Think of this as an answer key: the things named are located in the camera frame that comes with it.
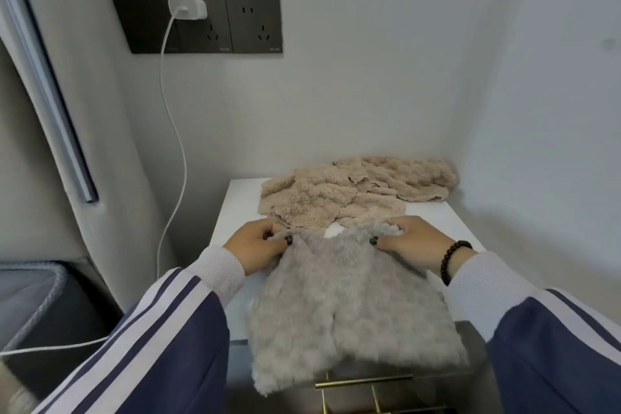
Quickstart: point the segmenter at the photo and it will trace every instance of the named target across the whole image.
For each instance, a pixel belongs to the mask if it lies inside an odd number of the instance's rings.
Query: person's left hand
[[[287,249],[284,238],[266,240],[284,229],[270,219],[251,221],[239,228],[222,247],[237,257],[246,275],[251,275],[266,268],[274,257]]]

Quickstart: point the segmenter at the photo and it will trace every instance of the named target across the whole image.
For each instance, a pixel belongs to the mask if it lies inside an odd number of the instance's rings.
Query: beaded bracelet
[[[468,249],[472,249],[472,244],[468,241],[457,241],[455,244],[451,245],[449,250],[447,250],[444,255],[444,259],[442,259],[442,264],[440,266],[440,277],[446,286],[451,282],[451,277],[448,275],[448,261],[451,260],[453,254],[460,247],[467,247]]]

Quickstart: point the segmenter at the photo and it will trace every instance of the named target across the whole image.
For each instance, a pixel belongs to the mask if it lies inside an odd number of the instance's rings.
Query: blue sleeve
[[[559,290],[508,310],[487,345],[504,411],[621,411],[620,332]]]
[[[171,270],[35,412],[224,412],[228,351],[218,294]]]

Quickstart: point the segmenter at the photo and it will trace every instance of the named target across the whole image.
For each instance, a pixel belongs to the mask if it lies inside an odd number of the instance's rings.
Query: faux fur fabric
[[[329,239],[284,233],[293,243],[248,322],[260,393],[312,380],[346,356],[429,368],[467,362],[444,301],[423,274],[369,244],[371,236],[399,233],[383,223]]]
[[[445,200],[457,182],[440,160],[346,159],[269,179],[259,213],[290,228],[322,230],[334,221],[349,228],[405,214],[403,200]]]

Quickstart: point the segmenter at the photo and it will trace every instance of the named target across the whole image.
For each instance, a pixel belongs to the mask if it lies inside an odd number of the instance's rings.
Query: charging cable
[[[164,226],[164,230],[161,233],[161,237],[159,238],[159,244],[157,246],[157,253],[155,256],[155,281],[159,279],[159,254],[161,252],[161,245],[164,242],[164,237],[166,236],[168,228],[170,227],[170,223],[173,222],[175,214],[177,214],[177,210],[179,210],[183,195],[186,191],[186,184],[188,182],[188,161],[186,160],[186,151],[183,149],[183,142],[181,141],[181,136],[179,135],[179,131],[177,130],[177,126],[175,125],[175,120],[173,120],[173,115],[170,114],[170,109],[168,108],[168,103],[166,101],[166,94],[164,93],[164,51],[166,50],[168,35],[170,34],[170,30],[173,27],[175,19],[198,20],[207,18],[207,7],[205,5],[205,2],[203,2],[202,0],[168,0],[168,8],[170,10],[171,17],[166,28],[166,33],[164,34],[164,40],[161,43],[161,50],[159,52],[159,90],[161,92],[161,99],[164,101],[164,108],[166,108],[168,120],[170,120],[170,124],[173,125],[173,130],[175,131],[175,136],[177,137],[177,142],[179,143],[179,147],[181,149],[181,156],[183,158],[183,185],[181,186],[181,193],[179,194],[179,199],[177,200],[175,209],[170,215],[170,218],[168,219],[168,222],[166,223],[166,226]],[[103,342],[104,340],[108,339],[108,337],[109,336],[106,336],[102,337],[101,339],[82,342],[80,344],[57,345],[49,347],[28,347],[25,349],[8,350],[5,352],[0,352],[0,357],[25,354],[28,352],[40,352],[47,350],[62,350],[73,349],[76,347],[84,347]]]

